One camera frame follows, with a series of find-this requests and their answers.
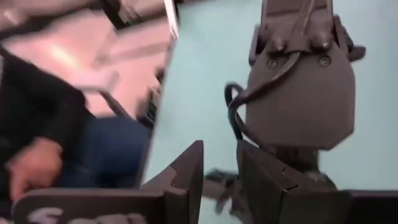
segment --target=person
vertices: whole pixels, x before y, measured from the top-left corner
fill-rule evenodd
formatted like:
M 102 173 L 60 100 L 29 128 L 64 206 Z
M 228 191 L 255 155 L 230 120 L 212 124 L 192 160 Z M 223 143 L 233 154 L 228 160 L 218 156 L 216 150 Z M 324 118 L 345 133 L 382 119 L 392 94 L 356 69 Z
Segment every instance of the person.
M 2 47 L 0 55 L 0 199 L 52 186 L 131 186 L 146 128 L 128 118 L 95 118 L 80 90 Z

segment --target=light blue surface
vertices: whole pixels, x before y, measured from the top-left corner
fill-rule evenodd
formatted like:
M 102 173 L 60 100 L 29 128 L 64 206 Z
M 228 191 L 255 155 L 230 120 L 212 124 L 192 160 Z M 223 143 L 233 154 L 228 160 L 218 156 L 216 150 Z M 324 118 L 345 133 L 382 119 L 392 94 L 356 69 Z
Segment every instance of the light blue surface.
M 398 1 L 334 0 L 334 10 L 356 44 L 368 51 L 354 64 L 355 133 L 322 154 L 321 167 L 341 189 L 398 189 Z M 237 168 L 223 88 L 231 80 L 246 86 L 261 0 L 209 0 L 183 6 L 180 13 L 180 38 L 164 84 L 145 180 L 197 139 L 205 142 L 205 172 Z M 239 223 L 228 211 L 217 217 L 214 206 L 202 200 L 200 223 Z

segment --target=sleeve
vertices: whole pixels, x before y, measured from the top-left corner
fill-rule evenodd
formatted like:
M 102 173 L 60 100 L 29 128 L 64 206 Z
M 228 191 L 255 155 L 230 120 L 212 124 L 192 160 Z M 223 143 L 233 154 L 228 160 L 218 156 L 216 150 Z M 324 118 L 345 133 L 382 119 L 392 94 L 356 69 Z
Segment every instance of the sleeve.
M 49 112 L 49 121 L 37 137 L 53 140 L 65 149 L 88 119 L 84 94 L 2 47 L 0 55 L 3 57 L 3 81 L 12 83 L 33 104 Z

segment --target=black wire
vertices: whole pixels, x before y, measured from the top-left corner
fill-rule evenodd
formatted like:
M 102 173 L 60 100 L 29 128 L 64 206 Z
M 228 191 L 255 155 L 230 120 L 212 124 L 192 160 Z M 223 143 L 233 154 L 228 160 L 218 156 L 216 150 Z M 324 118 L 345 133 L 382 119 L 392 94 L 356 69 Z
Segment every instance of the black wire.
M 303 7 L 301 8 L 299 18 L 293 26 L 292 36 L 302 35 L 304 30 L 308 24 L 308 20 L 311 16 L 315 5 L 315 0 L 307 0 Z M 244 90 L 237 83 L 230 83 L 226 85 L 224 89 L 224 97 L 225 102 L 228 105 L 228 119 L 231 127 L 234 131 L 235 137 L 237 140 L 242 140 L 242 133 L 247 136 L 253 143 L 257 144 L 261 149 L 270 149 L 270 146 L 264 143 L 254 132 L 252 132 L 249 127 L 243 122 L 242 118 L 238 114 L 238 109 L 244 104 L 249 103 L 250 101 L 265 95 L 269 92 L 273 87 L 280 84 L 281 81 L 284 81 L 291 69 L 297 63 L 301 52 L 293 52 L 289 55 L 286 63 L 283 64 L 281 68 L 277 71 L 277 74 L 274 75 L 269 80 L 263 80 L 259 84 L 254 87 L 250 87 Z M 238 95 L 233 98 L 232 93 L 233 90 L 238 92 Z

